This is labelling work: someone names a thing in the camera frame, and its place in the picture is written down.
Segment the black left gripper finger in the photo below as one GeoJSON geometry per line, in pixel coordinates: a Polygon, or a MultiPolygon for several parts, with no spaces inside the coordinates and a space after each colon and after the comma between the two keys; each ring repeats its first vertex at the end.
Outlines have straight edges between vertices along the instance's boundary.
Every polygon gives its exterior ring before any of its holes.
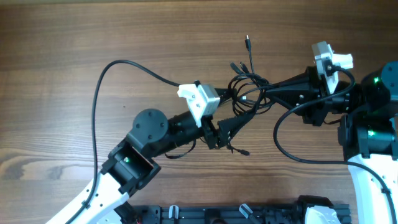
{"type": "Polygon", "coordinates": [[[227,88],[215,88],[216,93],[220,97],[219,106],[232,99],[231,93],[227,88]]]}
{"type": "Polygon", "coordinates": [[[246,113],[218,122],[218,147],[227,146],[232,138],[254,117],[254,113],[246,113]]]}

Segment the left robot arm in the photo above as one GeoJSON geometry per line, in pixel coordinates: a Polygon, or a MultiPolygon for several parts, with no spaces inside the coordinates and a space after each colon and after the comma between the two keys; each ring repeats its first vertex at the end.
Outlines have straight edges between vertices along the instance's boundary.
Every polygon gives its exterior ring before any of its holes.
{"type": "Polygon", "coordinates": [[[132,129],[109,153],[96,177],[50,223],[139,223],[140,215],[128,203],[161,170],[154,158],[204,138],[208,147],[229,146],[253,117],[252,110],[224,119],[214,127],[213,114],[233,91],[211,85],[180,85],[177,95],[188,111],[167,118],[157,109],[141,111],[132,129]]]}

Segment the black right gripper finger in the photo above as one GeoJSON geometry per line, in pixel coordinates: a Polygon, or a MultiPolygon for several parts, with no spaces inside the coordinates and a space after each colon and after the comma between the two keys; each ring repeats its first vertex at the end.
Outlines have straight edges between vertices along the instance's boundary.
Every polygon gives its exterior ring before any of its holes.
{"type": "Polygon", "coordinates": [[[273,88],[290,88],[290,87],[304,87],[310,86],[310,76],[307,73],[301,73],[290,79],[275,83],[272,85],[273,88]]]}
{"type": "Polygon", "coordinates": [[[312,99],[314,89],[308,86],[284,86],[266,91],[266,96],[286,108],[302,105],[312,99]]]}

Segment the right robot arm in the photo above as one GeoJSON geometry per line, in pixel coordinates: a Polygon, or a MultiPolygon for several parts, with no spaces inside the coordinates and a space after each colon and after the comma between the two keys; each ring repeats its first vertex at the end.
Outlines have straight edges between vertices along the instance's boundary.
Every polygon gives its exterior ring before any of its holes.
{"type": "Polygon", "coordinates": [[[316,165],[346,165],[356,194],[360,223],[397,223],[397,62],[389,62],[356,84],[344,68],[332,66],[350,79],[333,94],[319,96],[285,112],[276,122],[273,140],[289,159],[316,165]],[[321,103],[334,103],[330,111],[340,114],[338,143],[341,161],[301,159],[279,143],[279,127],[290,114],[321,103]]]}

